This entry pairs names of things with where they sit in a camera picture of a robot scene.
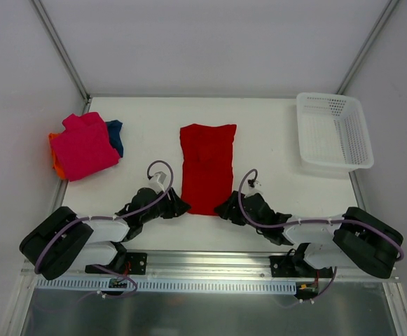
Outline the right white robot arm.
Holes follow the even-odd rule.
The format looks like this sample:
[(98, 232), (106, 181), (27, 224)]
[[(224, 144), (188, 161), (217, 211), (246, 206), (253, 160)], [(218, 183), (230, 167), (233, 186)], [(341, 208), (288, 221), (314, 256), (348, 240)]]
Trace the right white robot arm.
[(287, 267), (301, 277), (316, 270), (357, 267), (379, 279), (403, 259), (403, 236), (366, 211), (350, 206), (330, 218), (302, 218), (274, 211), (259, 192), (237, 191), (214, 209), (233, 224), (250, 225), (277, 246), (290, 246)]

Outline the red t shirt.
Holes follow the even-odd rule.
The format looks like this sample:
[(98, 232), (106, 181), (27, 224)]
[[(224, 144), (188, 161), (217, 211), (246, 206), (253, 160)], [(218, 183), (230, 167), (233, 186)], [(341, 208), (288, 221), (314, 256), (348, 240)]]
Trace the red t shirt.
[(181, 198), (190, 214), (214, 216), (233, 191), (233, 144), (237, 125), (192, 124), (179, 132), (183, 153)]

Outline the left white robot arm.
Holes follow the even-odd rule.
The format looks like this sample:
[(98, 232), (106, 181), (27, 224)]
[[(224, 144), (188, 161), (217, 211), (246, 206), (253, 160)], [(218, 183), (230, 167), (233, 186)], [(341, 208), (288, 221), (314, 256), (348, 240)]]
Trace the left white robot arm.
[(79, 216), (67, 206), (51, 213), (20, 243), (19, 250), (37, 274), (53, 280), (72, 269), (99, 273), (98, 264), (110, 273), (123, 270), (123, 242), (134, 239), (144, 224), (157, 218), (178, 218), (191, 210), (170, 188), (166, 193), (141, 188), (113, 217)]

